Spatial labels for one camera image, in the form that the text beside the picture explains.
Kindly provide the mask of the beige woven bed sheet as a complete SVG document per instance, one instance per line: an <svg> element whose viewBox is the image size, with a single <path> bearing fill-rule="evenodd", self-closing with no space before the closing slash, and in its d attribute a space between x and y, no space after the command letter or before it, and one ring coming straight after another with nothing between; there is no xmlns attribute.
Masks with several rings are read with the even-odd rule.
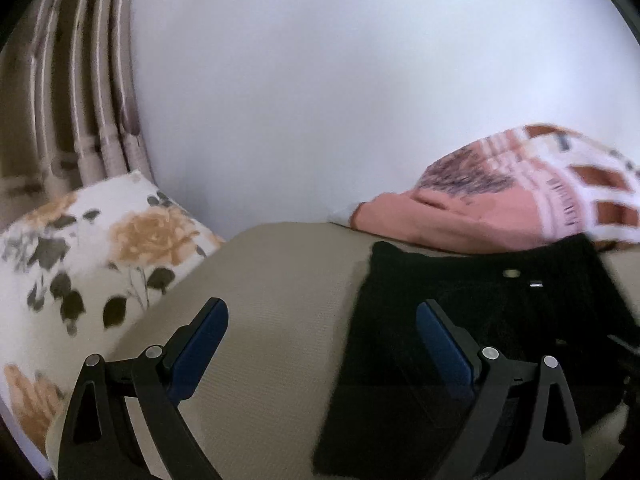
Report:
<svg viewBox="0 0 640 480"><path fill-rule="evenodd" d="M134 359L152 344L166 344L207 300L224 300L229 310L224 338L193 396L178 405L218 479L356 479L319 474L314 452L371 249L378 242L404 252L457 257L329 224L258 226L230 240L171 289L104 360ZM605 257L596 249L638 323L620 286L622 278L638 280L638 254ZM615 348L626 356L632 373L612 413L588 430L579 424L585 478L634 479L639 474L639 341L616 340ZM138 401L125 402L152 479L172 479ZM47 440L55 474L68 404Z"/></svg>

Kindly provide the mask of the beige pleated curtain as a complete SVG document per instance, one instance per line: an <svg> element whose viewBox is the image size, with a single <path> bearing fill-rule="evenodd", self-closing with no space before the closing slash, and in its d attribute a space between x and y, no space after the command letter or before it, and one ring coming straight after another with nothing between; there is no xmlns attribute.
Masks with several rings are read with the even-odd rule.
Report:
<svg viewBox="0 0 640 480"><path fill-rule="evenodd" d="M153 177L132 0L27 0L1 47L1 223L107 178Z"/></svg>

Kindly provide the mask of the pink brown patterned pillow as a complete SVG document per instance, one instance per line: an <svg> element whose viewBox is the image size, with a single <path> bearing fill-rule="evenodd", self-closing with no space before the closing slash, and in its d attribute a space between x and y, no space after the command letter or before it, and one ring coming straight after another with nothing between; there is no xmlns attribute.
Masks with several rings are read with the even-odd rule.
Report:
<svg viewBox="0 0 640 480"><path fill-rule="evenodd" d="M334 214L360 232L455 254L519 252L584 234L602 249L639 243L639 167L574 130L538 124L459 148L413 188Z"/></svg>

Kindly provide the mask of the black denim pants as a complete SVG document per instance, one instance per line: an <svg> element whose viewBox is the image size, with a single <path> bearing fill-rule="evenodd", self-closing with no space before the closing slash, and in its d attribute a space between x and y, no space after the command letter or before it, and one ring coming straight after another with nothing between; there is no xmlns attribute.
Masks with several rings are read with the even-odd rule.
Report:
<svg viewBox="0 0 640 480"><path fill-rule="evenodd" d="M582 430L620 404L632 367L615 341L638 344L639 326L585 237L466 258L378 242L314 452L319 474L426 479L445 459L465 412L416 328L430 299L480 346L517 361L555 356Z"/></svg>

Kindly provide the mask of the white floral pillow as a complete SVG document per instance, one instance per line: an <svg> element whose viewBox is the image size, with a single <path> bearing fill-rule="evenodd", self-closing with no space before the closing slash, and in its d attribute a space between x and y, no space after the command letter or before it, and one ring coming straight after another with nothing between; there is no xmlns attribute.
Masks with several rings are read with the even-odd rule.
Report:
<svg viewBox="0 0 640 480"><path fill-rule="evenodd" d="M224 241L140 172L1 233L1 399L39 452L85 358L107 356Z"/></svg>

